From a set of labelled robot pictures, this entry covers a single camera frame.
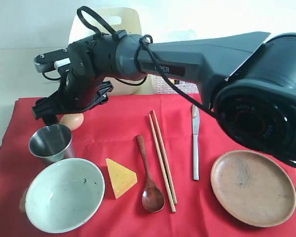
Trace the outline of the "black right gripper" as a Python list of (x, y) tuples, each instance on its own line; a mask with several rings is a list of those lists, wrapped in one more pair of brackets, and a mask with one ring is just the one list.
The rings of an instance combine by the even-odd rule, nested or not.
[(103, 75), (79, 76), (69, 71), (62, 78), (57, 91), (36, 101), (32, 107), (35, 119), (42, 119), (45, 125), (59, 123), (57, 115), (78, 114), (108, 101), (107, 93), (113, 90), (110, 81)]

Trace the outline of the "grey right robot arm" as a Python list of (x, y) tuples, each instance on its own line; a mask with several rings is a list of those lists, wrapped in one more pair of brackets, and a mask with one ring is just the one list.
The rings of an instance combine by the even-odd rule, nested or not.
[(191, 103), (215, 118), (238, 144), (296, 168), (296, 33), (268, 32), (154, 43), (124, 30), (94, 34), (34, 62), (40, 73), (65, 60), (60, 86), (32, 108), (54, 123), (106, 102), (105, 78), (139, 82), (147, 75), (191, 82), (201, 101)]

